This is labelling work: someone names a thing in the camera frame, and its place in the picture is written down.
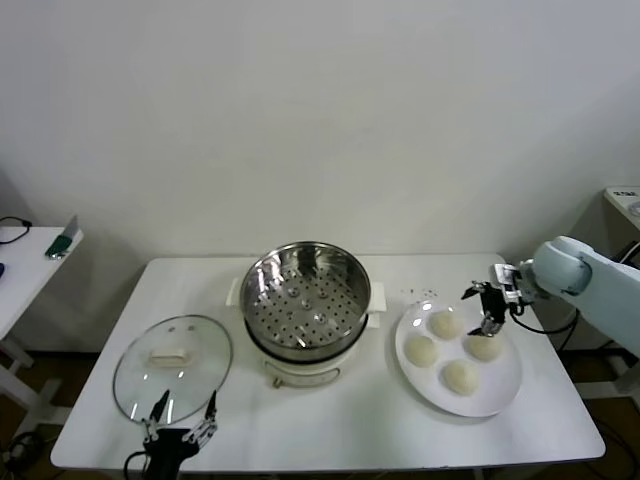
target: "glass lid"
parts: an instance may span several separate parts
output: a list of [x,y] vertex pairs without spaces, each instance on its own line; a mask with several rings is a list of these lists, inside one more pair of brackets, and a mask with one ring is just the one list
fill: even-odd
[[128,419],[140,422],[169,390],[160,423],[175,423],[220,390],[232,358],[231,338],[218,321],[202,315],[169,318],[129,345],[113,376],[113,396]]

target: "steamed bun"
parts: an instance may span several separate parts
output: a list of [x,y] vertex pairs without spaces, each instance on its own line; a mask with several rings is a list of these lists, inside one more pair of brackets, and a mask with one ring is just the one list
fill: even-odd
[[433,333],[444,340],[452,340],[462,332],[462,321],[450,310],[431,314],[430,322]]
[[478,369],[466,360],[454,360],[444,367],[444,382],[454,392],[469,396],[480,386]]
[[470,336],[466,341],[468,352],[483,362],[495,360],[502,353],[500,337]]
[[404,353],[416,367],[430,367],[438,359],[438,346],[429,337],[416,335],[407,340]]

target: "floor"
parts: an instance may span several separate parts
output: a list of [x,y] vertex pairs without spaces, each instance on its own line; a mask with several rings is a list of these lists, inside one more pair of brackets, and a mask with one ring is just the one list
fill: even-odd
[[[8,359],[0,357],[0,363],[8,365]],[[565,367],[575,382],[611,380],[613,372],[607,363],[599,358],[579,357],[564,360]],[[36,364],[31,369],[22,369],[19,377],[32,388],[39,390],[47,378],[63,379],[63,387],[58,392],[54,402],[58,405],[72,406],[80,394],[82,386],[89,376],[94,360],[87,358],[60,358],[55,356],[37,356]],[[592,416],[613,427],[627,443],[630,444],[637,457],[640,457],[640,415],[631,401],[626,399],[607,399],[587,401],[587,408]],[[0,395],[0,446],[6,447],[11,440],[12,433],[19,425],[23,416],[21,409],[7,397]],[[48,480],[59,474],[59,480],[106,480],[108,477],[94,472],[60,471],[49,462],[49,453],[59,433],[59,427],[40,427],[39,433],[50,440],[46,445],[46,454],[24,473],[26,480]],[[630,461],[624,451],[607,441],[607,454],[592,466],[607,477],[616,479],[627,478],[631,470]],[[485,478],[491,478],[497,470],[485,472]],[[216,480],[243,480],[241,475],[211,476]],[[185,478],[202,478],[185,476]],[[438,472],[397,472],[397,473],[353,473],[353,474],[317,474],[317,475],[282,475],[282,480],[472,480],[473,472],[469,470],[452,470]],[[589,471],[582,463],[567,463],[553,465],[535,477],[535,480],[598,480],[598,476]]]

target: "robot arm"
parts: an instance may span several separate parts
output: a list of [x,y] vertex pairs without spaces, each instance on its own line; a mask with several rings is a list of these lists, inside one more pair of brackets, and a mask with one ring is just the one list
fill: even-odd
[[640,356],[640,271],[596,253],[578,240],[557,237],[545,242],[533,259],[518,267],[492,265],[490,281],[474,282],[462,297],[479,293],[485,318],[470,335],[492,336],[505,312],[521,315],[524,307],[550,295],[582,312],[602,333]]

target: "cable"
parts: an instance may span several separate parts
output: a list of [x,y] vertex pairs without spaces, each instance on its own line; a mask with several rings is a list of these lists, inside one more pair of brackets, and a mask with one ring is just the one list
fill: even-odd
[[640,242],[634,240],[625,248],[623,248],[622,251],[611,257],[610,260],[616,263],[625,263],[631,257],[635,256],[635,254],[638,252],[640,252]]
[[518,325],[520,325],[522,328],[529,330],[530,332],[533,333],[540,333],[543,335],[554,335],[556,333],[562,333],[562,332],[566,332],[567,330],[573,328],[575,329],[575,324],[578,323],[578,318],[580,317],[580,311],[576,309],[575,314],[573,316],[573,319],[567,323],[565,326],[560,327],[560,328],[556,328],[554,330],[538,330],[536,328],[532,328],[529,325],[525,325],[524,323],[522,323],[520,320],[518,320],[516,318],[516,315],[514,314],[514,312],[512,312],[511,310],[509,310],[509,315],[511,315],[511,319],[516,322]]
[[593,421],[599,425],[600,427],[605,427],[608,432],[603,431],[602,429],[598,429],[600,430],[600,434],[604,437],[607,438],[611,441],[613,441],[614,443],[616,443],[620,448],[622,448],[625,453],[629,456],[629,458],[631,459],[631,463],[632,463],[632,469],[633,471],[626,477],[622,477],[620,479],[614,479],[613,477],[607,477],[605,475],[603,475],[600,471],[596,470],[591,463],[594,462],[585,462],[584,466],[587,467],[591,473],[593,473],[596,477],[602,479],[602,480],[635,480],[637,475],[638,475],[638,471],[640,471],[640,462],[638,461],[638,457],[636,457],[635,453],[633,452],[633,449],[631,448],[631,446],[624,440],[624,438],[622,438],[622,435],[620,435],[618,432],[615,431],[615,429],[609,425],[608,423],[603,422],[602,420],[598,419],[598,418],[593,418]]
[[600,345],[598,348],[596,348],[596,350],[604,350],[609,345],[613,345],[614,343],[615,342],[613,340],[608,340],[608,341],[604,342],[602,345]]
[[13,242],[16,242],[16,241],[20,240],[27,233],[29,233],[29,230],[31,230],[31,227],[33,227],[33,223],[31,223],[29,220],[25,220],[24,218],[12,217],[12,216],[0,218],[0,222],[4,222],[5,220],[17,220],[22,224],[22,226],[24,228],[26,228],[26,230],[24,232],[22,232],[20,235],[18,235],[16,238],[13,238],[13,239],[7,240],[7,241],[0,241],[0,245],[9,245],[10,243],[13,243]]
[[140,457],[142,455],[146,455],[147,452],[145,452],[144,450],[140,450],[139,452],[133,452],[131,455],[129,455],[127,457],[127,459],[124,461],[124,468],[122,469],[122,473],[124,473],[124,478],[125,480],[130,480],[129,477],[129,463],[131,463],[131,460],[133,460],[136,457]]
[[4,466],[12,474],[20,473],[34,465],[44,451],[44,440],[36,432],[24,432],[15,437],[4,454]]
[[576,327],[578,326],[579,318],[580,318],[580,312],[578,311],[578,309],[576,309],[576,316],[574,317],[575,320],[573,321],[573,325],[571,325],[571,329],[569,330],[569,333],[567,334],[566,338],[562,342],[562,345],[560,345],[558,350],[556,350],[557,352],[562,352],[564,350],[564,347],[566,347],[567,344],[569,343],[569,340],[571,340],[571,337],[573,336],[573,332],[576,331]]

